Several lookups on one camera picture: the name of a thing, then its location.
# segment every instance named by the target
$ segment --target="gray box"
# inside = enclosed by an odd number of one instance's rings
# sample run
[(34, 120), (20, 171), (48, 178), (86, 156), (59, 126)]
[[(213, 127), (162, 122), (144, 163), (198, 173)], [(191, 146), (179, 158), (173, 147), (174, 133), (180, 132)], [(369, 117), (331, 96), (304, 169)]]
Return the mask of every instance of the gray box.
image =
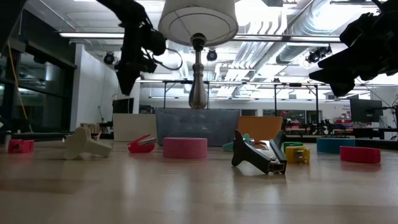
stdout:
[(207, 138), (209, 146), (234, 140), (240, 110), (156, 109), (157, 140), (163, 138)]

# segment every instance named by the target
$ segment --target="green object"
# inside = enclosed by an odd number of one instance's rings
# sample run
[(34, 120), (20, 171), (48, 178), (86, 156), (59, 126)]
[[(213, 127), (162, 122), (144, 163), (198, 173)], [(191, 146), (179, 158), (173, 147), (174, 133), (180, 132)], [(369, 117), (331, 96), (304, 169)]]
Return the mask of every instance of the green object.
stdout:
[[(243, 135), (243, 141), (250, 144), (251, 146), (254, 145), (254, 139), (250, 138), (248, 134)], [(227, 144), (223, 145), (223, 150), (227, 152), (233, 152), (234, 151), (234, 142), (230, 142)]]
[(286, 153), (286, 147), (289, 146), (304, 146), (302, 142), (284, 142), (284, 153)]

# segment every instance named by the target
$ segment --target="computer screen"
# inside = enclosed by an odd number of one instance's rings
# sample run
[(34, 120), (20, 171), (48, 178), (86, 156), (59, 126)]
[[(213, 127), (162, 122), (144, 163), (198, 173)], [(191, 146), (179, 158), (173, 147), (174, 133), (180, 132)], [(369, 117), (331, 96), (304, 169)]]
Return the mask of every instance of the computer screen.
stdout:
[(351, 120), (355, 122), (379, 122), (383, 116), (380, 100), (350, 99)]

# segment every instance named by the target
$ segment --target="yellow block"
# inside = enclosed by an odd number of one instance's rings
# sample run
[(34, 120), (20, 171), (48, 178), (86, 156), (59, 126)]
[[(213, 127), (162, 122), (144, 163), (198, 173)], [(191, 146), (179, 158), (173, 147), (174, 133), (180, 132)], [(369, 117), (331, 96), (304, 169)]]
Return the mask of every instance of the yellow block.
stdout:
[(288, 146), (285, 154), (288, 163), (310, 164), (311, 151), (304, 146)]

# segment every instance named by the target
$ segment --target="pink cylinder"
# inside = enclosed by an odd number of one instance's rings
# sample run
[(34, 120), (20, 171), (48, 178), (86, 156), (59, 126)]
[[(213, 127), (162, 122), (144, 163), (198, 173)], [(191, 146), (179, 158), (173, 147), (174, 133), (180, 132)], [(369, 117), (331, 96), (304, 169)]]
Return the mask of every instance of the pink cylinder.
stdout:
[(163, 138), (163, 157), (172, 159), (206, 158), (207, 139)]

